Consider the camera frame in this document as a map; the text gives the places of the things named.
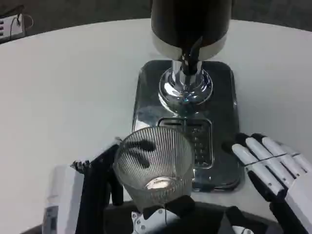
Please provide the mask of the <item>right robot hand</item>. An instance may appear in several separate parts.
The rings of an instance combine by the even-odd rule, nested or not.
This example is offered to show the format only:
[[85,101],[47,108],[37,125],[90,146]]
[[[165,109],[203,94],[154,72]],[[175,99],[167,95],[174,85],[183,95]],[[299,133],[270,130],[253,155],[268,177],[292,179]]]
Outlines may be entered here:
[[268,136],[238,133],[224,150],[236,156],[286,234],[312,232],[312,165]]

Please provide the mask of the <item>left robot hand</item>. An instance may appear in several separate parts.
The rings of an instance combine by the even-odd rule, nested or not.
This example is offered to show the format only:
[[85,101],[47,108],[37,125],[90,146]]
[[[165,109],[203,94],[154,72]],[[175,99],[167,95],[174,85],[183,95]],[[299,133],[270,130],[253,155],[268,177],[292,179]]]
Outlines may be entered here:
[[44,208],[43,234],[107,234],[125,228],[127,233],[154,234],[178,223],[195,209],[190,196],[183,195],[164,206],[131,212],[128,225],[118,216],[112,223],[105,209],[123,205],[123,187],[113,171],[121,144],[117,137],[99,156],[56,166],[49,177]]

